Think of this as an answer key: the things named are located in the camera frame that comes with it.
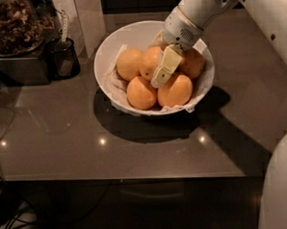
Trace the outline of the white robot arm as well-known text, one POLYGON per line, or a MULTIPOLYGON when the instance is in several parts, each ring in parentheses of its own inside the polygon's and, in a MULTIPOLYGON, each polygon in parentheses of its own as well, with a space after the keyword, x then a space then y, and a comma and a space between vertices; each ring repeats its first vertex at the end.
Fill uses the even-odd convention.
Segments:
MULTIPOLYGON (((287 66, 287 0, 181 0, 152 41, 164 52, 151 85, 160 88, 179 66, 208 23, 240 3, 287 66)), ((262 190, 258 229, 287 229, 287 133, 274 150, 262 190)))

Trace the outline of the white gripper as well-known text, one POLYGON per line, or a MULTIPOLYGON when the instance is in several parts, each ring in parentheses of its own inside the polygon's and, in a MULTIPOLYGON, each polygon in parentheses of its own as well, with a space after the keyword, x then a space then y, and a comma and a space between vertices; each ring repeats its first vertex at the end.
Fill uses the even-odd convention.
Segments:
POLYGON ((182 61, 183 51, 193 48, 202 34, 203 30, 188 19, 182 10, 178 7, 172 9, 161 32, 148 45, 150 48, 167 46, 159 54, 157 67, 150 82, 154 88, 161 88, 170 79, 182 61))

